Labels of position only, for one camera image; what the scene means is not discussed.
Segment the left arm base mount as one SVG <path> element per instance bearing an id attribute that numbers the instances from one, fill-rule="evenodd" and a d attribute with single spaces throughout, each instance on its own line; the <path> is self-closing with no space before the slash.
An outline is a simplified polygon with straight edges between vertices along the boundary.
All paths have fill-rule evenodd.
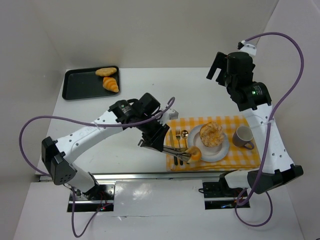
<path id="1" fill-rule="evenodd" d="M 115 182 L 107 182 L 102 184 L 100 192 L 98 192 L 92 198 L 88 198 L 87 195 L 83 194 L 77 188 L 74 189 L 75 198 L 73 198 L 73 191 L 70 190 L 67 212 L 72 212 L 74 202 L 74 212 L 113 212 L 114 211 L 114 198 L 116 184 Z"/>

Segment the small ring bread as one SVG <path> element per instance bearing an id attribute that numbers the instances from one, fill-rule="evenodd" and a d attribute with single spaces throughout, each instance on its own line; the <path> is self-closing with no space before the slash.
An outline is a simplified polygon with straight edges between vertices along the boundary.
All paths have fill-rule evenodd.
<path id="1" fill-rule="evenodd" d="M 198 162 L 198 161 L 201 160 L 202 153 L 201 153 L 201 150 L 198 147 L 191 146 L 185 152 L 190 154 L 190 158 L 187 161 L 188 164 L 195 163 L 195 162 Z"/>

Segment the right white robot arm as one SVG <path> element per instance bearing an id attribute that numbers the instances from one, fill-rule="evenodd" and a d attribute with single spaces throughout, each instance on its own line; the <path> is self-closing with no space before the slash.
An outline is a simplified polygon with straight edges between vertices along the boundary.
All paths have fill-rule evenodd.
<path id="1" fill-rule="evenodd" d="M 243 40 L 237 48 L 237 52 L 216 54 L 207 79 L 211 80 L 220 69 L 215 81 L 226 88 L 245 117 L 260 156 L 260 168 L 225 172 L 219 184 L 223 190 L 252 189 L 262 194 L 302 176 L 304 171 L 294 164 L 284 146 L 266 85 L 253 80 L 256 46 Z"/>

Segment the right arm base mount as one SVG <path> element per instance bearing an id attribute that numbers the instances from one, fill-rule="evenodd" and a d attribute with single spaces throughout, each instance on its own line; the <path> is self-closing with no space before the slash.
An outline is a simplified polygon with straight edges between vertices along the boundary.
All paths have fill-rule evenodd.
<path id="1" fill-rule="evenodd" d="M 230 188 L 221 175 L 218 181 L 205 181 L 198 189 L 204 197 L 206 210 L 213 209 L 234 209 L 237 204 L 237 197 L 243 189 L 240 187 Z"/>

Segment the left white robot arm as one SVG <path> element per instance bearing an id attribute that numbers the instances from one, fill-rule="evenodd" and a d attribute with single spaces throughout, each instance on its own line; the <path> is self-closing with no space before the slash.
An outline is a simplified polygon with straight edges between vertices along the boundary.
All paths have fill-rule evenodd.
<path id="1" fill-rule="evenodd" d="M 172 108 L 160 111 L 160 103 L 145 93 L 140 99 L 117 101 L 92 123 L 67 136 L 56 140 L 46 137 L 41 142 L 41 159 L 54 184 L 68 184 L 89 200 L 96 198 L 105 188 L 90 172 L 76 166 L 75 160 L 104 139 L 132 127 L 142 132 L 143 145 L 162 152 L 169 130 L 167 121 L 179 114 Z"/>

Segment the metal tongs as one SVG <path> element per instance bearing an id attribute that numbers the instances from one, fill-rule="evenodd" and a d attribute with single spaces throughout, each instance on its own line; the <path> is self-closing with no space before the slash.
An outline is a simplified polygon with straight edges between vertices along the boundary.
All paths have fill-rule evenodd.
<path id="1" fill-rule="evenodd" d="M 149 150 L 161 152 L 173 157 L 176 157 L 177 159 L 188 162 L 191 159 L 191 154 L 186 152 L 185 150 L 182 150 L 181 148 L 175 148 L 172 146 L 164 145 L 163 143 L 149 143 L 144 141 L 143 139 L 140 140 L 138 143 L 138 146 L 141 148 L 146 148 Z"/>

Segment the sugared round bread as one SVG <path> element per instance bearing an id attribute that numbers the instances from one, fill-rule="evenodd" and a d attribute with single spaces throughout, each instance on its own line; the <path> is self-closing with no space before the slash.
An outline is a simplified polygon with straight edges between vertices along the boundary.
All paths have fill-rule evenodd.
<path id="1" fill-rule="evenodd" d="M 215 121 L 204 124 L 199 136 L 201 142 L 209 148 L 218 147 L 224 141 L 223 128 Z"/>

